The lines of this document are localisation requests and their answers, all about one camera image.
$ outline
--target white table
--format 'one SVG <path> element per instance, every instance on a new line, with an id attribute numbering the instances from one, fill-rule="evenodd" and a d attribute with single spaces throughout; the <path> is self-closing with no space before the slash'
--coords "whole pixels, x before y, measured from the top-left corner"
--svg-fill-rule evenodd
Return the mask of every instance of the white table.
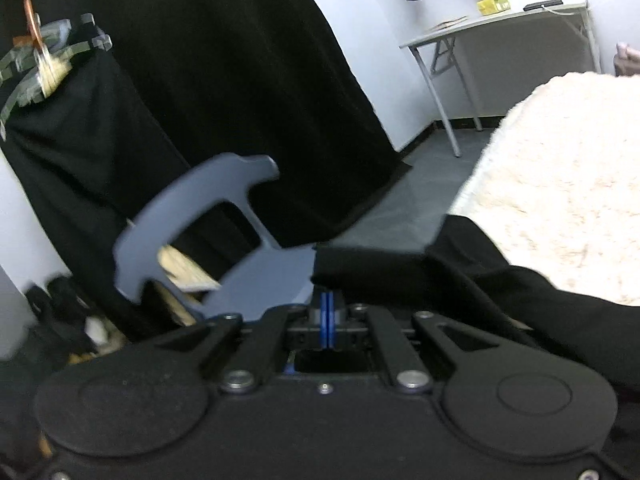
<path id="1" fill-rule="evenodd" d="M 574 15 L 580 16 L 582 20 L 580 28 L 576 27 L 568 19 L 569 16 Z M 483 16 L 476 20 L 467 20 L 466 22 L 453 25 L 452 27 L 430 32 L 429 34 L 425 34 L 424 36 L 415 38 L 414 40 L 408 41 L 407 43 L 403 43 L 400 46 L 400 48 L 408 48 L 414 55 L 415 60 L 418 63 L 418 67 L 420 67 L 420 71 L 422 72 L 422 76 L 429 86 L 429 90 L 433 95 L 433 99 L 436 101 L 436 106 L 440 111 L 442 122 L 444 123 L 447 130 L 447 135 L 449 136 L 451 147 L 453 148 L 453 153 L 455 156 L 461 155 L 460 147 L 458 145 L 458 141 L 456 140 L 456 135 L 453 132 L 453 128 L 451 127 L 451 122 L 447 117 L 447 113 L 438 95 L 438 91 L 436 90 L 436 87 L 433 83 L 433 80 L 437 76 L 445 73 L 451 68 L 456 69 L 458 75 L 460 76 L 460 79 L 462 80 L 462 86 L 465 89 L 466 96 L 468 97 L 469 102 L 471 102 L 472 108 L 474 110 L 474 123 L 476 124 L 476 129 L 478 131 L 482 130 L 482 124 L 480 123 L 478 113 L 478 105 L 474 102 L 474 99 L 469 92 L 468 83 L 466 82 L 465 75 L 460 69 L 460 65 L 458 64 L 458 60 L 456 59 L 456 55 L 454 52 L 457 36 L 464 32 L 474 30 L 477 27 L 481 27 L 482 25 L 488 25 L 489 23 L 506 22 L 508 20 L 527 21 L 535 18 L 559 18 L 564 20 L 565 23 L 576 34 L 578 34 L 583 41 L 585 41 L 589 45 L 591 56 L 593 57 L 594 69 L 597 73 L 602 73 L 602 66 L 600 64 L 600 49 L 598 48 L 598 44 L 596 43 L 595 37 L 593 35 L 593 23 L 591 22 L 591 16 L 589 14 L 589 4 L 586 0 L 581 2 L 572 2 L 560 6 L 548 7 L 544 9 L 530 10 L 529 12 L 524 12 L 523 10 L 508 10 L 507 12 L 500 12 L 498 14 L 492 14 L 491 16 Z M 436 48 L 433 54 L 433 62 L 431 63 L 431 68 L 429 69 L 426 67 L 424 61 L 422 60 L 419 49 L 422 46 L 433 43 L 436 44 Z M 443 44 L 446 48 L 441 51 L 441 46 Z M 447 56 L 447 64 L 442 68 L 437 68 L 438 60 L 445 55 Z"/>

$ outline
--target table top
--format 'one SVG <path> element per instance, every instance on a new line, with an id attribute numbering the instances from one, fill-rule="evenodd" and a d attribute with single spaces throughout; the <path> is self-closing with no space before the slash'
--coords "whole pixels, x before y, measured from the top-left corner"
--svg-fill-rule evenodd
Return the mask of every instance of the table top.
<path id="1" fill-rule="evenodd" d="M 571 12 L 572 10 L 584 10 L 587 8 L 588 3 L 586 0 L 547 7 L 547 9 L 554 10 L 555 12 Z M 452 27 L 443 28 L 441 30 L 434 30 L 432 32 L 424 34 L 423 36 L 419 36 L 414 40 L 408 41 L 407 43 L 403 43 L 402 45 L 400 45 L 400 48 L 423 46 L 430 43 L 435 43 L 436 41 L 448 38 L 450 36 L 455 36 L 460 32 L 466 32 L 467 30 L 480 27 L 481 25 L 503 22 L 505 20 L 515 20 L 517 18 L 535 16 L 536 14 L 548 14 L 549 16 L 553 16 L 552 12 L 548 12 L 548 10 L 545 9 L 534 9 L 528 12 L 515 9 L 506 10 L 505 12 L 498 12 L 497 14 L 491 14 L 490 16 L 481 16 L 480 18 L 475 20 L 466 20 L 457 25 L 453 25 Z"/>

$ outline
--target white fluffy blanket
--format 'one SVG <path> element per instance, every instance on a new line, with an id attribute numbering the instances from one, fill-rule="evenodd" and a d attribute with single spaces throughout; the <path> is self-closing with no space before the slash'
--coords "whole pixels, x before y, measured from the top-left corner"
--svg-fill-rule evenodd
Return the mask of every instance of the white fluffy blanket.
<path id="1" fill-rule="evenodd" d="M 450 212 L 562 290 L 640 305 L 640 76 L 571 73 L 537 88 Z"/>

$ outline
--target wooden brush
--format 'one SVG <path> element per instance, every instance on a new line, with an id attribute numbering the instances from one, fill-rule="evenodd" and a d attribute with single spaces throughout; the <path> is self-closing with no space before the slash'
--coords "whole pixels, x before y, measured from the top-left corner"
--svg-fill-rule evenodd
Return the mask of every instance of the wooden brush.
<path id="1" fill-rule="evenodd" d="M 71 72 L 71 64 L 68 61 L 52 56 L 42 39 L 40 25 L 33 12 L 31 0 L 24 0 L 24 13 L 27 16 L 27 25 L 33 39 L 34 55 L 38 63 L 38 81 L 42 87 L 45 98 L 56 91 L 62 80 Z"/>

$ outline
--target white cable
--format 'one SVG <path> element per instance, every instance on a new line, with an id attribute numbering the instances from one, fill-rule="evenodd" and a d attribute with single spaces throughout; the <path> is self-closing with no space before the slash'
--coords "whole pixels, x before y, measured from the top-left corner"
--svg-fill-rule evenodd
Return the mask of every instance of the white cable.
<path id="1" fill-rule="evenodd" d="M 556 14 L 558 16 L 578 16 L 580 12 L 557 12 L 556 10 L 547 9 L 545 6 L 542 6 L 546 12 L 551 12 L 552 14 Z"/>

